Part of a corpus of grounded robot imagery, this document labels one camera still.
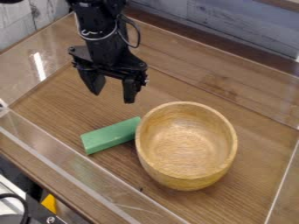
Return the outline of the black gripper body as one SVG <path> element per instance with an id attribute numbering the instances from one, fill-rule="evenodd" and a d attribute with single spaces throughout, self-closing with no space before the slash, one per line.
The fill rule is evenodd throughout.
<path id="1" fill-rule="evenodd" d="M 145 85 L 146 64 L 129 51 L 120 37 L 86 41 L 68 49 L 72 65 L 78 70 L 96 70 L 98 74 L 118 80 L 133 79 Z"/>

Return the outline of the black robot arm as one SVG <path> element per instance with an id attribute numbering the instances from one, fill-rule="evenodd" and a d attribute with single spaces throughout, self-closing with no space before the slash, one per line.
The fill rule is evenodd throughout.
<path id="1" fill-rule="evenodd" d="M 146 84 L 146 64 L 129 51 L 126 24 L 140 29 L 124 15 L 126 0 L 65 0 L 73 11 L 77 33 L 85 45 L 68 48 L 72 65 L 93 95 L 98 95 L 110 77 L 121 80 L 124 103 L 133 103 L 141 86 Z"/>

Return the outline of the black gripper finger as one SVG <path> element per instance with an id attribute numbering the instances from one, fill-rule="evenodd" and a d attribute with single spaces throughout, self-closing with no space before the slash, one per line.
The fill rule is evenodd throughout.
<path id="1" fill-rule="evenodd" d="M 78 70 L 78 76 L 93 95 L 98 95 L 105 86 L 105 76 L 98 74 L 96 70 Z"/>
<path id="2" fill-rule="evenodd" d="M 141 89 L 140 81 L 133 79 L 122 80 L 122 90 L 124 90 L 124 102 L 133 103 L 136 100 L 136 94 Z"/>

